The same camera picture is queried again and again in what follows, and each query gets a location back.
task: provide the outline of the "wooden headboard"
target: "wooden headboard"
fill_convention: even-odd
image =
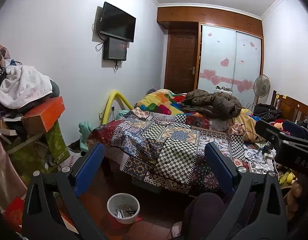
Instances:
[[[308,116],[308,106],[293,98],[279,95],[274,90],[271,100],[271,106],[275,106],[282,111],[284,119],[291,122],[304,120]]]

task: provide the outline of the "door handle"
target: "door handle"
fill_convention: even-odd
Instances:
[[[195,75],[195,67],[190,68],[192,70],[192,74]]]

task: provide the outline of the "stuffed toy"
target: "stuffed toy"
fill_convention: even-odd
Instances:
[[[88,147],[86,144],[86,139],[90,133],[94,130],[94,127],[89,122],[80,122],[78,124],[79,132],[81,136],[79,137],[79,147],[82,152],[88,152]]]

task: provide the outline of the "sliding wardrobe door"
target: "sliding wardrobe door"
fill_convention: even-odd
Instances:
[[[243,107],[253,104],[254,81],[260,75],[261,39],[236,32],[236,63],[233,78],[233,96]]]
[[[236,31],[203,25],[198,89],[214,93],[216,86],[231,88],[235,54]]]

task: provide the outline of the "bed leg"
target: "bed leg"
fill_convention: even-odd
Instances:
[[[111,170],[109,158],[107,158],[107,157],[103,158],[103,161],[101,163],[101,168],[102,168],[102,171],[103,171],[105,177],[109,177],[113,174],[113,172]]]

